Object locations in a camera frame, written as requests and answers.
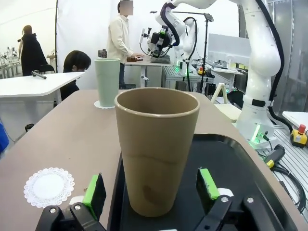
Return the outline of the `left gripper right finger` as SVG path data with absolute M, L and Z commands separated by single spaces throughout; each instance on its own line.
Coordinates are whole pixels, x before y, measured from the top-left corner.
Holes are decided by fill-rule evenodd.
M 196 189 L 201 200 L 204 216 L 194 226 L 194 231 L 221 231 L 224 226 L 232 225 L 237 231 L 291 231 L 293 222 L 284 214 L 275 213 L 279 203 L 268 181 L 260 174 L 256 185 L 261 197 L 228 196 L 221 194 L 206 168 L 199 168 Z

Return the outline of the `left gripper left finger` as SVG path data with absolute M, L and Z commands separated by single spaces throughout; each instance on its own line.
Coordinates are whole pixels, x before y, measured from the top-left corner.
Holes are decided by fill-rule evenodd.
M 81 202 L 62 210 L 50 205 L 44 208 L 37 231 L 104 231 L 100 216 L 106 200 L 106 189 L 101 174 L 94 175 Z

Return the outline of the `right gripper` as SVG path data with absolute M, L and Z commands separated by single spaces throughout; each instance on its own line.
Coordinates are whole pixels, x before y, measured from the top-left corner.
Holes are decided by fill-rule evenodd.
M 154 32 L 152 33 L 149 39 L 149 49 L 153 51 L 152 56 L 154 58 L 159 58 L 161 54 L 161 50 L 163 48 L 168 47 L 168 28 L 161 28 L 160 33 Z

